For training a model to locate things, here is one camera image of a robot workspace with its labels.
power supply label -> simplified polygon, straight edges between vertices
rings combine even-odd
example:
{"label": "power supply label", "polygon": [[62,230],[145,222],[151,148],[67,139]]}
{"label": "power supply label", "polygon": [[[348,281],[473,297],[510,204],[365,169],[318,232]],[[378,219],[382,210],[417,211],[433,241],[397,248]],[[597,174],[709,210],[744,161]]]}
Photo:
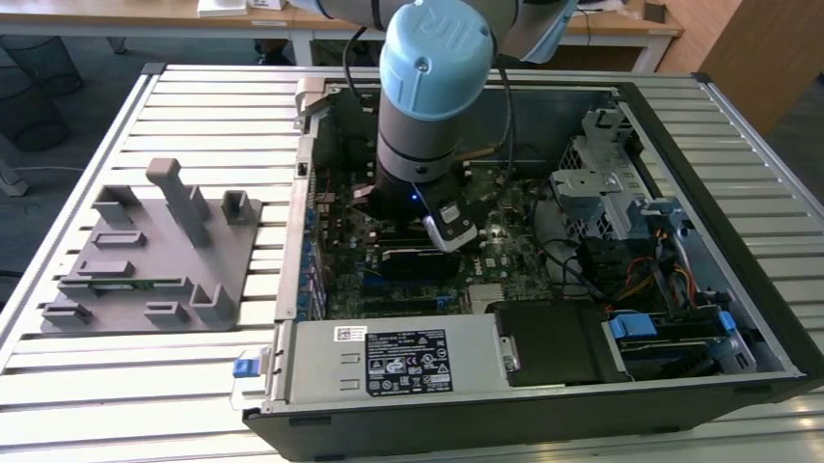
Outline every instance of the power supply label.
{"label": "power supply label", "polygon": [[366,377],[373,397],[452,392],[446,330],[370,333]]}

screw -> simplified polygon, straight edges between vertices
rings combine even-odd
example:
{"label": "screw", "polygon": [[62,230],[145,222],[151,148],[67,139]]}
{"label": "screw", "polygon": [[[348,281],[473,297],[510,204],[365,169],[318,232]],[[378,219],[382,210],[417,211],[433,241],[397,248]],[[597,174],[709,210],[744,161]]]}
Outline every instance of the screw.
{"label": "screw", "polygon": [[504,368],[508,371],[516,371],[516,360],[509,355],[504,356]]}

white box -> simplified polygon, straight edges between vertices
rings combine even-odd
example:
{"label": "white box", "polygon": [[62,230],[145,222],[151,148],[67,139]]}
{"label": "white box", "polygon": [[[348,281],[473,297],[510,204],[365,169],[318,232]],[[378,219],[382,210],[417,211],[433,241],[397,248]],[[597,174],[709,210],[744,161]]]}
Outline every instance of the white box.
{"label": "white box", "polygon": [[198,16],[238,16],[246,14],[245,0],[199,0]]}
{"label": "white box", "polygon": [[249,0],[251,8],[263,8],[266,10],[283,10],[286,0]]}

open computer chassis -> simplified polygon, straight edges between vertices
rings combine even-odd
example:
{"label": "open computer chassis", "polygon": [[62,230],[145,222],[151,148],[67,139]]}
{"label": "open computer chassis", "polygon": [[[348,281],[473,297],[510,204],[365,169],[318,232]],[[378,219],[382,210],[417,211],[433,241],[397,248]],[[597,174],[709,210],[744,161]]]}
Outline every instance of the open computer chassis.
{"label": "open computer chassis", "polygon": [[517,82],[512,183],[505,156],[473,158],[504,130],[502,91],[484,91],[454,167],[481,236],[450,255],[420,224],[352,207],[376,110],[340,82],[302,87],[267,400],[243,413],[286,458],[672,432],[822,385],[815,344],[633,84]]}

white desk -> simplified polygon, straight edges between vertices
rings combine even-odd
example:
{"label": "white desk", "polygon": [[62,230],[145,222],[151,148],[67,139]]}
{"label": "white desk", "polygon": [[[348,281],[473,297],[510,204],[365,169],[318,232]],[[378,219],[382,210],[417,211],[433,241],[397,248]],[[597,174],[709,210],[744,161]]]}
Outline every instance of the white desk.
{"label": "white desk", "polygon": [[[311,41],[348,40],[356,27],[287,6],[282,11],[251,9],[246,16],[198,17],[198,0],[4,0],[0,34],[90,37],[289,39],[298,66],[311,66]],[[641,48],[633,70],[652,72],[671,41],[684,29],[621,14],[591,14],[571,20],[563,44]],[[382,40],[369,33],[365,40]]]}

